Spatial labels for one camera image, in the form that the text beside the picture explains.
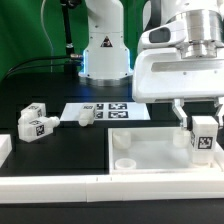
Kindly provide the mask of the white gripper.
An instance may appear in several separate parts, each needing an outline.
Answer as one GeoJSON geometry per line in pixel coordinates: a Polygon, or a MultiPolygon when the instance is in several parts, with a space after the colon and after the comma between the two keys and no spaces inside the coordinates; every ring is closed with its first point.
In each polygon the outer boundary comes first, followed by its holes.
{"type": "Polygon", "coordinates": [[[216,117],[224,126],[224,48],[215,58],[182,59],[176,48],[148,49],[135,62],[132,97],[138,103],[172,102],[172,110],[187,128],[184,100],[215,100],[216,117]]]}

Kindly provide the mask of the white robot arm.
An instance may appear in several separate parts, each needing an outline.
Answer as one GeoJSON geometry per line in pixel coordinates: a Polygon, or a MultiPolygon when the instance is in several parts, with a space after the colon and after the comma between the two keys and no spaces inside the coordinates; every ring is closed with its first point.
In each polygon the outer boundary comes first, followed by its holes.
{"type": "Polygon", "coordinates": [[[134,101],[171,103],[184,128],[186,102],[212,101],[224,126],[224,0],[148,0],[134,63],[120,0],[84,1],[89,43],[82,82],[115,86],[131,79],[134,101]]]}

